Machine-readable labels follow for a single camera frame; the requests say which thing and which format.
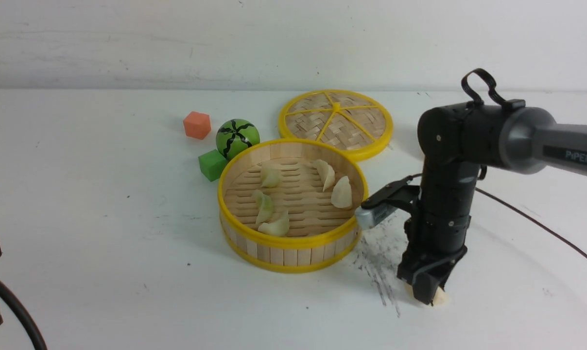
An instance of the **green ball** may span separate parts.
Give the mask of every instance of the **green ball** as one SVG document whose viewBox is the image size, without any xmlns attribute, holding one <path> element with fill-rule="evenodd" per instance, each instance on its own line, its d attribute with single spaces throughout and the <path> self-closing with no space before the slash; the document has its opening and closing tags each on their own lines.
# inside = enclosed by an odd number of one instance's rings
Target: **green ball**
<svg viewBox="0 0 587 350">
<path fill-rule="evenodd" d="M 259 132 L 251 122 L 243 119 L 231 119 L 218 129 L 216 146 L 226 159 L 235 158 L 240 152 L 258 144 Z"/>
</svg>

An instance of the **wire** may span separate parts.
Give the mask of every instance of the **wire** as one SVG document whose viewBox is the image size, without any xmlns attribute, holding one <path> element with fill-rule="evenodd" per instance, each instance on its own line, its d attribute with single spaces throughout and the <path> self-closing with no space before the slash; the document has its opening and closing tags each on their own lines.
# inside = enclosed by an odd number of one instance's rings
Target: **wire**
<svg viewBox="0 0 587 350">
<path fill-rule="evenodd" d="M 0 298 L 4 300 L 4 303 L 6 303 L 9 308 L 11 308 L 12 312 L 23 325 L 23 328 L 25 329 L 26 333 L 28 333 L 28 336 L 32 341 L 34 349 L 47 350 L 43 336 L 41 335 L 41 332 L 39 332 L 38 327 L 36 327 L 36 323 L 34 323 L 34 320 L 23 307 L 19 299 L 11 292 L 11 290 L 9 290 L 7 286 L 4 285 L 4 283 L 2 283 L 2 281 L 0 281 Z"/>
<path fill-rule="evenodd" d="M 577 253 L 579 253 L 580 255 L 582 255 L 585 259 L 587 259 L 587 253 L 583 252 L 579 247 L 575 246 L 572 242 L 568 241 L 567 239 L 565 239 L 564 237 L 560 236 L 558 233 L 556 233 L 555 231 L 551 230 L 550 228 L 544 226 L 541 222 L 537 221 L 536 219 L 534 219 L 533 217 L 527 215 L 526 213 L 524 213 L 522 210 L 514 207 L 513 205 L 503 201 L 502 199 L 496 197 L 495 195 L 492 195 L 482 189 L 479 188 L 475 188 L 475 190 L 483 195 L 486 195 L 487 197 L 494 199 L 494 201 L 497 201 L 501 204 L 503 204 L 504 206 L 512 209 L 513 211 L 519 213 L 520 215 L 522 215 L 523 217 L 525 217 L 525 219 L 533 222 L 534 224 L 540 226 L 540 228 L 542 228 L 543 230 L 545 230 L 546 232 L 550 233 L 551 235 L 555 236 L 555 238 L 559 239 L 560 241 L 564 242 L 565 244 L 567 244 L 570 248 L 576 250 Z"/>
</svg>

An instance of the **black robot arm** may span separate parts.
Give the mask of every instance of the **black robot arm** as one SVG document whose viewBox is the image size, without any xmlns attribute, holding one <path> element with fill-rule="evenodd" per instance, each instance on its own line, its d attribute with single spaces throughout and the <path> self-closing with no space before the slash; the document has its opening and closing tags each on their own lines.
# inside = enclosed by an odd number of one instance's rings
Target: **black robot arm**
<svg viewBox="0 0 587 350">
<path fill-rule="evenodd" d="M 487 83 L 497 105 L 485 105 L 472 91 L 466 81 L 471 73 Z M 429 109 L 419 120 L 418 141 L 425 154 L 420 186 L 409 185 L 411 177 L 392 182 L 356 209 L 363 229 L 396 209 L 411 215 L 404 225 L 409 243 L 397 277 L 425 304 L 438 287 L 444 289 L 466 254 L 475 186 L 487 166 L 533 174 L 549 165 L 587 175 L 587 126 L 556 124 L 544 109 L 504 100 L 483 69 L 471 73 L 462 87 L 472 101 Z"/>
</svg>

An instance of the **bamboo steamer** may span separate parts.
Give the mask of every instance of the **bamboo steamer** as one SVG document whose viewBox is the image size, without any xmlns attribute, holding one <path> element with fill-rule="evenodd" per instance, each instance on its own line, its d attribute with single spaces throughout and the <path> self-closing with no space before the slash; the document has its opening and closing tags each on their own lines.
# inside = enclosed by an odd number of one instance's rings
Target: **bamboo steamer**
<svg viewBox="0 0 587 350">
<path fill-rule="evenodd" d="M 289 101 L 278 115 L 283 138 L 315 140 L 369 159 L 391 141 L 393 119 L 379 102 L 344 89 L 311 91 Z"/>
<path fill-rule="evenodd" d="M 334 168 L 336 181 L 347 175 L 352 186 L 352 208 L 330 203 L 333 188 L 323 183 L 311 162 L 322 159 Z M 258 209 L 251 194 L 260 187 L 260 167 L 278 169 L 280 183 L 262 188 L 274 202 L 278 217 L 289 210 L 286 237 L 257 231 Z M 354 209 L 367 198 L 367 183 L 349 155 L 327 144 L 301 139 L 263 142 L 245 150 L 224 169 L 218 185 L 220 222 L 231 248 L 256 266 L 285 273 L 320 270 L 347 255 L 361 237 Z"/>
</svg>

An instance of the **cable handle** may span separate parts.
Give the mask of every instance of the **cable handle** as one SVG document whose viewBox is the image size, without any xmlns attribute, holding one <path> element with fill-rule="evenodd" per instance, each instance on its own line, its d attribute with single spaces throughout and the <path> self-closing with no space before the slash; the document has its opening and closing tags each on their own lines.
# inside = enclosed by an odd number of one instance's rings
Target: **cable handle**
<svg viewBox="0 0 587 350">
<path fill-rule="evenodd" d="M 472 73 L 478 75 L 478 77 L 482 78 L 482 80 L 488 86 L 488 95 L 494 102 L 496 102 L 499 106 L 502 107 L 504 111 L 514 111 L 516 109 L 522 108 L 526 106 L 525 100 L 506 100 L 502 98 L 499 93 L 495 90 L 496 88 L 496 81 L 494 77 L 488 73 L 485 69 L 477 68 L 469 71 L 463 78 L 462 78 L 462 90 L 471 98 L 473 98 L 472 104 L 474 106 L 482 106 L 484 101 L 482 97 L 476 93 L 471 86 L 468 84 L 468 76 Z"/>
</svg>

